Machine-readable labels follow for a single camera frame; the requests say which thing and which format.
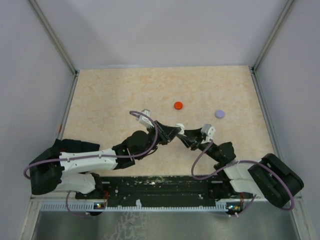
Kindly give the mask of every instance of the blue-purple circle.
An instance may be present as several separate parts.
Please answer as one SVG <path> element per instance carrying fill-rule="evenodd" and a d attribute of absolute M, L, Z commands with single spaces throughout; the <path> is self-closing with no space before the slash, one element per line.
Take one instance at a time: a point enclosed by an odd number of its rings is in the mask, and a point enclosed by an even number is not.
<path fill-rule="evenodd" d="M 217 110 L 215 111 L 214 115 L 217 119 L 222 119 L 225 116 L 225 112 L 222 110 Z"/>

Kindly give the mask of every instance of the red circle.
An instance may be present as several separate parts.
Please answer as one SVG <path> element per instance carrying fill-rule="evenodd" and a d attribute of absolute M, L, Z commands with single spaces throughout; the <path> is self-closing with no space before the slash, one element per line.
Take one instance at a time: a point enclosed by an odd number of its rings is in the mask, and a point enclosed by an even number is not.
<path fill-rule="evenodd" d="M 177 101 L 177 102 L 174 104 L 174 108 L 177 109 L 177 110 L 182 109 L 183 106 L 184 106 L 184 105 L 183 105 L 182 102 L 180 102 L 180 101 Z"/>

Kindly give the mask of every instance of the wooden table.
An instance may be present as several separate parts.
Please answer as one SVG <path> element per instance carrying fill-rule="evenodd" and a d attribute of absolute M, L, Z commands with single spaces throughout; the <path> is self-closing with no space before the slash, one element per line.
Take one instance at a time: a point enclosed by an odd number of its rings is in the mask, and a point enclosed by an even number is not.
<path fill-rule="evenodd" d="M 183 109 L 174 109 L 174 103 Z M 199 66 L 81 70 L 63 138 L 98 143 L 100 149 L 121 143 L 134 131 L 146 130 L 130 110 L 151 110 L 162 124 L 186 129 L 212 124 L 216 144 L 232 142 L 237 159 L 260 159 L 272 145 L 248 66 Z M 216 110 L 225 117 L 215 117 Z M 159 146 L 134 166 L 95 171 L 102 176 L 190 175 L 199 150 L 176 138 Z M 196 174 L 214 171 L 204 156 Z"/>

